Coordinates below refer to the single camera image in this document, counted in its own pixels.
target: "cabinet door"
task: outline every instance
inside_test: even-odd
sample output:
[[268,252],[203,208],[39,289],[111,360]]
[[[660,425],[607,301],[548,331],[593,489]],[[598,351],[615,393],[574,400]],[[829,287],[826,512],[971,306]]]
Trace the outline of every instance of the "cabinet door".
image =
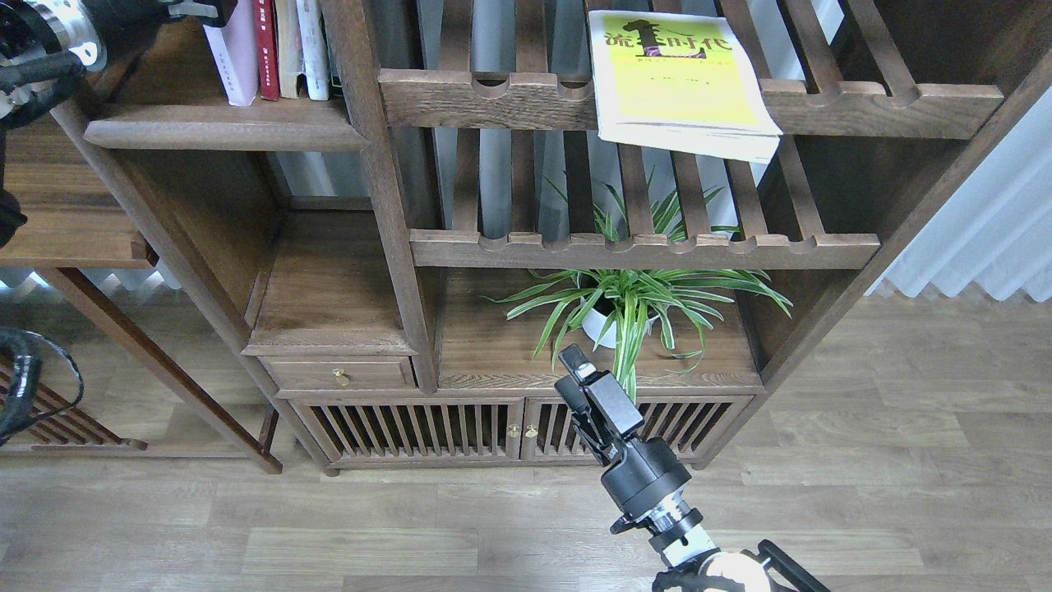
[[[750,395],[699,397],[640,397],[643,440],[665,438],[685,461],[704,454],[745,409]],[[588,452],[562,400],[526,401],[522,460],[538,463],[595,463]]]
[[522,400],[289,403],[328,455],[332,469],[404,463],[506,464],[520,455]]

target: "wooden cabinet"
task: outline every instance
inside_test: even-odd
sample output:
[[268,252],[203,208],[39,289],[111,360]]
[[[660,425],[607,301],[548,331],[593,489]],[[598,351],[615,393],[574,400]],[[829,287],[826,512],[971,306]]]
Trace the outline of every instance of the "wooden cabinet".
[[[640,362],[647,433],[703,466],[1052,79],[1052,6],[1040,0],[842,0],[832,43],[807,0],[756,4],[785,17],[802,81],[771,79],[745,0],[716,0],[788,135],[758,183],[747,164],[725,163],[741,234],[711,233],[696,162],[667,154],[689,238],[671,242],[630,215],[631,236],[608,244],[591,224],[592,87],[548,72],[551,3],[514,2],[517,67],[500,73],[470,69],[471,4],[445,0],[439,67],[426,69],[417,2],[323,1],[344,101],[228,107],[199,32],[184,24],[162,34],[120,93],[97,87],[57,111],[328,471],[582,457],[552,399],[550,351],[530,359],[544,317],[507,323],[504,307],[482,299],[511,292],[525,268],[765,268],[795,304],[792,319],[741,295],[693,372],[670,372],[683,363],[656,343]],[[399,18],[380,23],[373,9],[392,5]],[[447,216],[434,126],[458,128]],[[479,223],[481,128],[510,129],[510,231],[500,237]],[[541,130],[561,132],[565,146],[563,238],[538,224]],[[259,157],[285,149],[358,151],[371,210],[290,208]],[[642,152],[615,152],[628,209],[644,211]],[[512,426],[519,436],[508,436]]]

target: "floorboard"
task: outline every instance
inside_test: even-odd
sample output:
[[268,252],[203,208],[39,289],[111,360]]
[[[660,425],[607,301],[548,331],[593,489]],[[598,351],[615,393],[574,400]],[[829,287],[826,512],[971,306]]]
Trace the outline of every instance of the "floorboard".
[[[247,423],[260,399],[180,292],[112,293]],[[39,289],[0,325],[70,346],[124,436],[205,437],[134,361]],[[868,299],[687,499],[726,548],[771,538],[833,590],[1052,592],[1052,305]],[[58,365],[48,381],[63,385]],[[324,477],[237,460],[0,457],[0,590],[649,590],[644,533],[607,533],[598,467]]]

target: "white flower pot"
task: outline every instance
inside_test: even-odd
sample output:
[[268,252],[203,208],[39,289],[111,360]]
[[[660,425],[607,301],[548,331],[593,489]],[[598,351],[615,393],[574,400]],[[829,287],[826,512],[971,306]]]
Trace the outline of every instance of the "white flower pot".
[[[600,340],[600,332],[603,331],[603,326],[606,325],[607,315],[592,309],[588,311],[585,315],[585,321],[581,325],[581,328],[585,330],[585,335],[591,339],[592,342],[603,346],[604,348],[609,348],[611,350],[618,347],[618,322],[610,324],[610,328],[606,330],[603,334],[603,339]],[[650,335],[650,330],[653,328],[654,322],[658,321],[658,317],[654,315],[647,320],[647,335]]]

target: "spider plant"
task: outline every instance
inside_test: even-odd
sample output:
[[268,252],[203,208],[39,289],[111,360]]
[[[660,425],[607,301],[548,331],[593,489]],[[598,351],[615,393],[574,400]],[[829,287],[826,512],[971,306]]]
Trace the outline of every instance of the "spider plant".
[[[545,178],[559,195],[566,200],[566,193],[551,179]],[[606,184],[619,209],[620,219],[598,205],[593,215],[595,228],[611,241],[623,240],[621,221],[625,219],[625,202],[618,190]],[[722,187],[705,191],[706,203],[710,202]],[[650,206],[654,231],[664,233],[669,240],[685,240],[686,227],[680,215],[680,200],[675,190]],[[737,226],[712,226],[713,231],[740,231]],[[526,289],[492,300],[493,303],[518,303],[525,301],[507,313],[508,321],[533,309],[553,306],[548,317],[537,349],[535,359],[545,345],[555,334],[552,345],[552,367],[555,352],[570,331],[580,329],[585,317],[604,301],[611,309],[600,338],[608,331],[615,331],[613,375],[625,388],[628,396],[635,401],[635,361],[640,355],[643,340],[648,333],[649,319],[656,317],[661,322],[662,346],[672,352],[675,333],[672,330],[671,313],[684,315],[697,333],[700,348],[688,353],[672,353],[676,359],[696,359],[690,372],[701,363],[705,353],[705,331],[713,329],[710,320],[723,321],[723,315],[707,303],[733,303],[729,295],[713,289],[740,289],[758,293],[771,299],[785,313],[789,314],[792,304],[767,283],[770,277],[763,270],[747,269],[562,269],[551,273],[539,273],[530,269],[538,282]]]

